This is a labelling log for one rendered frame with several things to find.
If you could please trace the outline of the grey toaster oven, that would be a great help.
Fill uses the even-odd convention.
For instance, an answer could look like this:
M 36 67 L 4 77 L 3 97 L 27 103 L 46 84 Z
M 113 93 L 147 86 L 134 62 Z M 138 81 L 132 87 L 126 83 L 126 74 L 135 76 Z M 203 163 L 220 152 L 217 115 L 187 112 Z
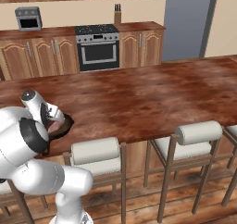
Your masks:
M 40 31 L 43 27 L 40 8 L 37 6 L 18 7 L 15 15 L 20 31 Z

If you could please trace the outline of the black and steel range cooker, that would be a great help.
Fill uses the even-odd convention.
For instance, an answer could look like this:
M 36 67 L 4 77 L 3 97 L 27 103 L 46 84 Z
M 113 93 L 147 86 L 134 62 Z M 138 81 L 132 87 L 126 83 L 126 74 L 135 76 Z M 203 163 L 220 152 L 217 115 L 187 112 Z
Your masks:
M 113 24 L 74 28 L 80 72 L 119 68 L 119 30 Z

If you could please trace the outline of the wooden knife block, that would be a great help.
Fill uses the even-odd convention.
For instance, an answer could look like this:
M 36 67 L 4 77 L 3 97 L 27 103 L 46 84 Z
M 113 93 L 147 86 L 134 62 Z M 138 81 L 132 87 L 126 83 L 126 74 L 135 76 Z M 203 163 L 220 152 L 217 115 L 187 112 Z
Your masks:
M 121 23 L 121 5 L 120 4 L 115 4 L 114 23 L 115 24 L 120 24 Z

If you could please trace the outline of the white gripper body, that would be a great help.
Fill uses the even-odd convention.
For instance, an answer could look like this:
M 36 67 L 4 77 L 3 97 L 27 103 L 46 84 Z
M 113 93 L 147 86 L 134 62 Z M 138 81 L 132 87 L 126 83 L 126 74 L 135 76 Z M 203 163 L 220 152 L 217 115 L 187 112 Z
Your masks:
M 65 117 L 62 111 L 56 105 L 49 105 L 49 116 L 54 121 L 64 121 Z

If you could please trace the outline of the wooden base cupboard run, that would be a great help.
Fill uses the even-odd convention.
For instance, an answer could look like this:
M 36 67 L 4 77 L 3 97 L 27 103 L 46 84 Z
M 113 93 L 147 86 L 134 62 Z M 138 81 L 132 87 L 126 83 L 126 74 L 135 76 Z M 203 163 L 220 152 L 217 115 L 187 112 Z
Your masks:
M 73 27 L 0 31 L 0 81 L 79 72 Z
M 139 68 L 161 64 L 165 27 L 154 22 L 116 24 L 119 31 L 119 67 Z

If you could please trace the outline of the dark round plate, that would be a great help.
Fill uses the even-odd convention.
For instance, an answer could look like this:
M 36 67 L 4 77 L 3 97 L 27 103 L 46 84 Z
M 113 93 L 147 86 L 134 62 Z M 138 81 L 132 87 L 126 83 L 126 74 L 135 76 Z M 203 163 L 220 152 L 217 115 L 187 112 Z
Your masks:
M 50 140 L 59 139 L 70 131 L 70 128 L 74 124 L 74 120 L 68 114 L 65 114 L 64 117 L 65 120 L 62 123 L 53 120 L 49 122 L 48 134 Z

